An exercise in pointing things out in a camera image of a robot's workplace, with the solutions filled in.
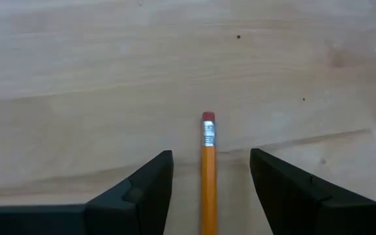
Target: pencil eraser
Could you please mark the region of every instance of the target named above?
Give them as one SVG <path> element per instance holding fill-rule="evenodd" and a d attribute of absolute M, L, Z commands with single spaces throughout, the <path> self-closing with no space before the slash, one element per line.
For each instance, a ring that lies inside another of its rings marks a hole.
<path fill-rule="evenodd" d="M 202 120 L 203 121 L 215 121 L 215 115 L 213 112 L 203 112 Z"/>

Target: wood grain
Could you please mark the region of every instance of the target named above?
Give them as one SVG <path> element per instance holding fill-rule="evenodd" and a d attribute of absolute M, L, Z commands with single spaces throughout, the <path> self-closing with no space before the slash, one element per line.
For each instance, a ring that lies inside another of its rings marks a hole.
<path fill-rule="evenodd" d="M 199 234 L 205 110 L 220 234 L 271 234 L 253 147 L 376 200 L 376 0 L 0 0 L 0 204 L 85 202 L 171 149 L 165 234 Z"/>

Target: pencil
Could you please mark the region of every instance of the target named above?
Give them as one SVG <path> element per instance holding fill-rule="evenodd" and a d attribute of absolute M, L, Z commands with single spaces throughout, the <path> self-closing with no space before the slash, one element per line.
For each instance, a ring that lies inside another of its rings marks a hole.
<path fill-rule="evenodd" d="M 215 115 L 202 114 L 202 235 L 217 235 L 217 179 L 215 169 Z"/>

